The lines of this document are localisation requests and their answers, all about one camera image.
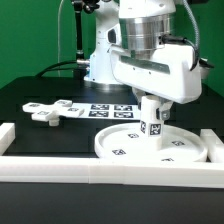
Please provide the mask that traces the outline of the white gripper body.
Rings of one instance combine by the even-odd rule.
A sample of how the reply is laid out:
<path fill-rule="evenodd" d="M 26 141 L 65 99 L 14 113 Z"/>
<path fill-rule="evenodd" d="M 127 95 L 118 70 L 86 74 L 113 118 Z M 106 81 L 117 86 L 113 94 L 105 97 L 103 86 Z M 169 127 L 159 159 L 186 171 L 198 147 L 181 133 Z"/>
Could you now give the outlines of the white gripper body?
<path fill-rule="evenodd" d="M 134 59 L 130 51 L 113 46 L 110 57 L 113 75 L 120 83 L 180 104 L 201 94 L 200 68 L 191 70 L 190 46 L 166 44 L 149 59 Z"/>

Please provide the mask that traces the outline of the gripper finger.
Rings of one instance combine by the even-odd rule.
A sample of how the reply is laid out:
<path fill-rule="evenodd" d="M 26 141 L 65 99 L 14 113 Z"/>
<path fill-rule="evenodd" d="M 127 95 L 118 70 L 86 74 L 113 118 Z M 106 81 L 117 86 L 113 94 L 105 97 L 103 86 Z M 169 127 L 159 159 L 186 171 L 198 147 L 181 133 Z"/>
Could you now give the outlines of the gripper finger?
<path fill-rule="evenodd" d="M 141 91 L 140 89 L 137 89 L 137 88 L 132 88 L 132 93 L 137 101 L 137 103 L 140 103 L 141 102 L 141 99 L 144 95 L 144 92 Z"/>
<path fill-rule="evenodd" d="M 170 109 L 173 102 L 165 98 L 159 99 L 159 107 L 157 109 L 157 115 L 160 120 L 168 120 L 170 118 Z"/>

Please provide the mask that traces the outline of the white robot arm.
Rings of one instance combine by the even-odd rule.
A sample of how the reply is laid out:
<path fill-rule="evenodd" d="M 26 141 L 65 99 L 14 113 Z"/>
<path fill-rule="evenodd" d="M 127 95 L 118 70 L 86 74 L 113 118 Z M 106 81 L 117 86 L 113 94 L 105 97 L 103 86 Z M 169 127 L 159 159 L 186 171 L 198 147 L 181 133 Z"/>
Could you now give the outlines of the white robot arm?
<path fill-rule="evenodd" d="M 158 117 L 201 94 L 199 43 L 173 34 L 174 0 L 100 0 L 96 48 L 85 81 L 103 89 L 123 84 L 137 98 L 156 96 Z"/>

